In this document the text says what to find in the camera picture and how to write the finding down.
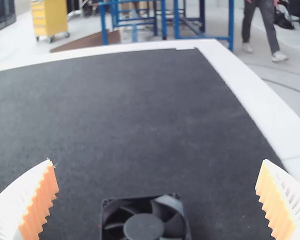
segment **cooling fan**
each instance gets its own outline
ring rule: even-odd
[[[106,199],[101,240],[191,240],[177,194]]]

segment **orange gear teeth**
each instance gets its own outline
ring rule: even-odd
[[[47,159],[0,193],[0,240],[38,240],[59,187]]]
[[[50,161],[34,189],[27,211],[22,215],[18,228],[23,240],[39,239],[38,234],[43,231],[42,225],[47,222],[46,216],[50,215],[49,208],[54,205],[52,201],[59,192],[54,168]]]
[[[271,236],[276,240],[300,240],[300,183],[265,159],[255,185],[263,204]]]

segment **dark pants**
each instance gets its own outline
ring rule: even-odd
[[[256,8],[260,9],[263,23],[266,30],[266,35],[272,53],[279,51],[276,30],[274,26],[275,6],[274,0],[252,0],[252,3],[244,0],[244,18],[242,22],[242,41],[248,43],[250,40],[251,21]]]

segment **blue metal frame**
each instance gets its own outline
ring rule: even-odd
[[[206,31],[206,15],[205,15],[205,0],[199,0],[199,17],[197,18],[187,18],[186,17],[186,0],[183,0],[184,4],[184,14],[180,17],[179,14],[179,2],[178,0],[173,0],[173,13],[174,13],[174,38],[175,39],[217,39],[226,40],[229,43],[229,50],[233,52],[234,50],[234,11],[235,11],[235,0],[229,0],[229,25],[228,25],[228,36],[207,36]],[[200,27],[193,24],[193,21],[201,23]],[[196,36],[182,37],[180,36],[180,22],[187,25]]]
[[[138,31],[138,28],[137,28],[138,25],[153,25],[153,34],[155,36],[158,35],[157,1],[160,1],[162,39],[163,40],[167,39],[166,0],[142,0],[142,1],[147,2],[147,8],[141,8],[138,10],[146,11],[147,17],[139,17],[138,16],[138,17],[124,18],[124,19],[120,18],[120,13],[129,13],[134,10],[120,10],[119,4],[139,2],[139,1],[140,0],[110,0],[108,2],[104,2],[104,0],[99,0],[101,29],[102,29],[102,44],[104,44],[104,45],[108,44],[105,5],[110,5],[112,28],[114,29],[114,28],[119,28],[119,27],[132,26],[132,28],[133,28],[132,38],[133,38],[133,41],[135,42],[135,40],[138,38],[138,37],[136,37],[137,31]],[[154,10],[153,16],[150,16],[149,2],[153,2],[153,10]],[[129,23],[130,21],[138,21],[138,20],[145,20],[145,22]]]

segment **black textured surface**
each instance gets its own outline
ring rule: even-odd
[[[60,192],[40,239],[98,239],[102,199],[171,192],[194,240],[271,239],[254,187],[280,161],[196,49],[0,72],[0,190],[46,157]]]

